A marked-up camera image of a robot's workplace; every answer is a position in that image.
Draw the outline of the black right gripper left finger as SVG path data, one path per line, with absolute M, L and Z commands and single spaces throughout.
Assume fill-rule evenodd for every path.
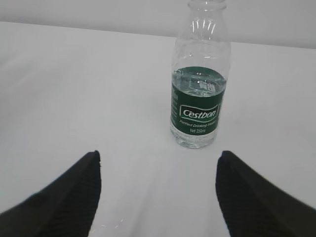
M 85 154 L 52 183 L 0 215 L 2 237 L 86 237 L 101 195 L 100 153 Z

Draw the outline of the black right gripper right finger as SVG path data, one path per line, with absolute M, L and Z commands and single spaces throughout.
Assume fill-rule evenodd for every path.
M 216 195 L 232 237 L 314 237 L 316 210 L 284 192 L 231 151 L 217 162 Z

